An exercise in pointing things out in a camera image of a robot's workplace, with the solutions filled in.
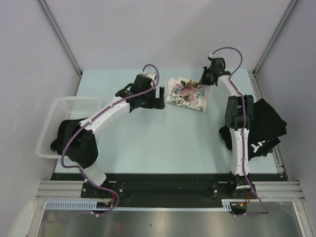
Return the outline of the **white plastic laundry basket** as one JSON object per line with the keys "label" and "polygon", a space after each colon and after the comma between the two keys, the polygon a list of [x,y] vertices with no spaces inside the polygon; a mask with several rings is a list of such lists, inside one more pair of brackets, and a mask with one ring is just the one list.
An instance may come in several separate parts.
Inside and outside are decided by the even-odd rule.
{"label": "white plastic laundry basket", "polygon": [[41,131],[36,153],[40,158],[59,159],[53,152],[51,143],[57,138],[61,122],[70,119],[84,119],[101,110],[102,101],[98,97],[67,96],[60,97],[52,104]]}

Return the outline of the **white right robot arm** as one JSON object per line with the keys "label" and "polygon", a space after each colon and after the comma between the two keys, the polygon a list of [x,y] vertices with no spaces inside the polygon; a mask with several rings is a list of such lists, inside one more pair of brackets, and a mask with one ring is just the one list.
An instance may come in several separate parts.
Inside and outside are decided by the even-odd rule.
{"label": "white right robot arm", "polygon": [[254,98],[244,94],[232,81],[232,73],[226,70],[224,58],[211,54],[208,60],[210,65],[203,67],[199,83],[214,85],[228,96],[224,119],[232,139],[231,173],[235,176],[248,176],[248,137],[254,118]]}

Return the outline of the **black t shirt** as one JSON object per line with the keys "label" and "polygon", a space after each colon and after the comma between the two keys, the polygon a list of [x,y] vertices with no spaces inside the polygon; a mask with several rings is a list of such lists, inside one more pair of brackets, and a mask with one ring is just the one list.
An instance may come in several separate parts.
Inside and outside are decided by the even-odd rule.
{"label": "black t shirt", "polygon": [[50,149],[53,152],[57,153],[58,155],[62,154],[66,127],[72,122],[74,122],[75,124],[79,124],[80,121],[82,121],[82,119],[67,119],[61,122],[58,128],[57,138],[50,145]]}

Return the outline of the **white t shirt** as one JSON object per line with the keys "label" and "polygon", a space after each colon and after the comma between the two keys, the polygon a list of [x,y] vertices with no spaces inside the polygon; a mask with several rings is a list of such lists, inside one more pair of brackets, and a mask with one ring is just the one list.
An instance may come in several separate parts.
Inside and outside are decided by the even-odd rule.
{"label": "white t shirt", "polygon": [[199,84],[192,79],[170,78],[167,87],[166,102],[186,109],[206,112],[211,87]]}

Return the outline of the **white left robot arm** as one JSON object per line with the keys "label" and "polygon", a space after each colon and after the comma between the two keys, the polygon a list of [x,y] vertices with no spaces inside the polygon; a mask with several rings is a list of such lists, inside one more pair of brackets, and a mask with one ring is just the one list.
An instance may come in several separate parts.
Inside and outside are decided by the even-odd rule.
{"label": "white left robot arm", "polygon": [[102,198],[108,194],[107,176],[97,162],[98,143],[109,125],[137,108],[164,109],[164,87],[156,87],[159,76],[142,71],[133,83],[119,90],[114,98],[96,114],[84,119],[61,122],[57,138],[51,143],[52,151],[68,157],[80,169],[85,178],[93,183],[92,192]]}

